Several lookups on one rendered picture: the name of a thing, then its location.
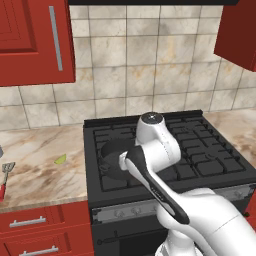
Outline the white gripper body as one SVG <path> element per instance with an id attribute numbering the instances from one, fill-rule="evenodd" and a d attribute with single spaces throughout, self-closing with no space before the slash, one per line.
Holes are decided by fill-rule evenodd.
<path id="1" fill-rule="evenodd" d="M 122 154 L 119 155 L 119 166 L 122 171 L 128 170 L 126 163 L 125 163 L 127 153 L 128 153 L 128 151 L 123 152 Z"/>

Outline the dark grey pot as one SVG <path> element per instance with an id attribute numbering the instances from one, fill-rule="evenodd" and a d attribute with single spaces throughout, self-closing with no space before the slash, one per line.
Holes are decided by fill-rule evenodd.
<path id="1" fill-rule="evenodd" d="M 119 156 L 133 146 L 134 141 L 130 139 L 113 139 L 106 142 L 100 150 L 100 171 L 115 180 L 132 180 L 133 176 L 120 168 Z"/>

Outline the green lemon wedge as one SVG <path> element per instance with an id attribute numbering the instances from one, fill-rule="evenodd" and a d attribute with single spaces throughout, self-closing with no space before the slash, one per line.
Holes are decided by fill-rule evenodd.
<path id="1" fill-rule="evenodd" d="M 63 163 L 66 161 L 66 158 L 67 158 L 66 154 L 61 155 L 60 157 L 58 157 L 58 158 L 54 161 L 54 163 L 57 164 L 57 165 L 63 164 Z"/>

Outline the red drawer front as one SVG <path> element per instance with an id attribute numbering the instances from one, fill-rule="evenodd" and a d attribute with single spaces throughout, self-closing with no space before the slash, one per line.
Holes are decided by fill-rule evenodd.
<path id="1" fill-rule="evenodd" d="M 10 228 L 14 220 L 25 221 L 46 218 L 45 223 Z M 87 201 L 72 202 L 28 210 L 0 213 L 0 237 L 54 230 L 57 228 L 88 224 L 90 222 Z"/>
<path id="2" fill-rule="evenodd" d="M 0 256 L 19 256 L 23 251 L 33 252 L 51 248 L 58 252 L 38 256 L 85 256 L 92 254 L 90 226 L 77 225 L 45 232 L 11 236 L 0 239 Z"/>

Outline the black gas stove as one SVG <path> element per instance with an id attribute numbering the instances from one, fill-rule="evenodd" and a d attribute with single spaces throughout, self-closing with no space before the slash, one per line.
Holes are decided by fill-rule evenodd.
<path id="1" fill-rule="evenodd" d="M 200 110 L 163 115 L 181 149 L 181 160 L 159 173 L 182 193 L 208 187 L 243 214 L 256 190 L 254 168 L 204 117 Z M 168 231 L 152 212 L 157 201 L 134 177 L 115 180 L 99 169 L 100 150 L 113 139 L 136 138 L 137 116 L 86 120 L 83 126 L 88 205 L 95 256 L 154 256 Z M 241 198 L 234 192 L 243 193 Z M 140 208 L 134 215 L 132 208 Z M 121 217 L 114 215 L 122 212 Z"/>

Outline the red base cupboard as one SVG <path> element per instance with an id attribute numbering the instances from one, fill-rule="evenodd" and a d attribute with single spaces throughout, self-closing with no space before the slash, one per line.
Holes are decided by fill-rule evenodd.
<path id="1" fill-rule="evenodd" d="M 254 191 L 250 199 L 250 202 L 246 208 L 244 216 L 246 220 L 249 222 L 249 224 L 256 231 L 256 190 Z"/>

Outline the black range hood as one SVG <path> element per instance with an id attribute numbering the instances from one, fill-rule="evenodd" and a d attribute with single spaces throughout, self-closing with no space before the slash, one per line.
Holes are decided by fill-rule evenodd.
<path id="1" fill-rule="evenodd" d="M 240 0 L 67 0 L 69 5 L 227 5 L 234 6 Z"/>

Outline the red handled metal spatula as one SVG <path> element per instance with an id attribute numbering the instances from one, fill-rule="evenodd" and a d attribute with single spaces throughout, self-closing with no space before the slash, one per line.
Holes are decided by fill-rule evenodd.
<path id="1" fill-rule="evenodd" d="M 15 167 L 15 162 L 4 163 L 2 165 L 2 172 L 4 173 L 4 180 L 3 180 L 3 184 L 0 186 L 0 202 L 2 202 L 4 200 L 8 175 L 13 170 L 14 167 Z"/>

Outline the red wall cupboard door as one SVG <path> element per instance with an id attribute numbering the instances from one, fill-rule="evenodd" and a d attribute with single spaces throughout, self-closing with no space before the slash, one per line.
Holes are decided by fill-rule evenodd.
<path id="1" fill-rule="evenodd" d="M 49 6 L 54 6 L 63 71 L 58 71 Z M 0 87 L 70 83 L 75 54 L 67 0 L 0 0 Z"/>

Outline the red wall cupboard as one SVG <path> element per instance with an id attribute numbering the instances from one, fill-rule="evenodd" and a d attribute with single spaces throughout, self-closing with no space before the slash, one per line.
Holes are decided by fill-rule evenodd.
<path id="1" fill-rule="evenodd" d="M 256 72 L 256 0 L 223 7 L 214 54 Z"/>

